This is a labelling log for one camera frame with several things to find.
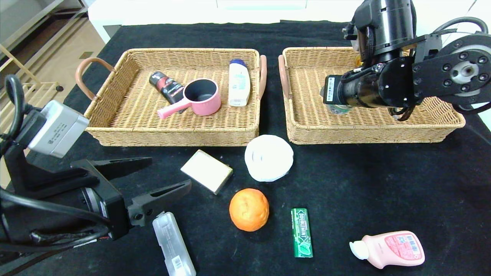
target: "spray can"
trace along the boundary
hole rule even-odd
[[[155,87],[172,105],[183,99],[184,86],[164,73],[157,71],[154,72],[149,79],[149,82]]]

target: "toilet paper roll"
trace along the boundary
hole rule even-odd
[[[245,164],[256,181],[272,182],[287,174],[292,167],[293,150],[278,136],[261,135],[245,148]]]

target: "shampoo bottle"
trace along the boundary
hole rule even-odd
[[[233,107],[247,105],[250,93],[250,77],[243,60],[233,59],[230,61],[228,83],[228,104]]]
[[[379,269],[386,265],[417,266],[425,261],[418,237],[409,231],[365,235],[361,241],[350,242],[350,248],[358,259]]]

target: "basket handle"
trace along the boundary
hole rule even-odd
[[[259,94],[257,94],[257,99],[261,100],[264,95],[264,90],[266,90],[266,76],[268,75],[268,67],[266,62],[266,56],[261,55],[261,72],[259,73]]]
[[[281,87],[283,88],[283,95],[287,99],[292,98],[292,92],[290,90],[290,82],[288,81],[288,74],[286,73],[285,59],[283,55],[278,56],[279,77],[281,79]]]
[[[104,67],[106,67],[109,71],[114,72],[114,67],[112,67],[109,63],[105,62],[103,59],[98,58],[98,57],[89,57],[80,63],[80,65],[77,67],[77,70],[75,71],[75,81],[77,82],[78,86],[80,87],[80,90],[90,99],[94,100],[95,95],[92,93],[92,91],[87,88],[87,86],[83,83],[82,81],[82,73],[84,70],[89,66],[89,64],[97,62],[102,64]]]

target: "blue bottle cap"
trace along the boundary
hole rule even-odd
[[[238,63],[240,65],[243,65],[244,67],[247,67],[246,63],[240,58],[235,58],[235,59],[231,60],[230,64],[232,64],[232,63]]]

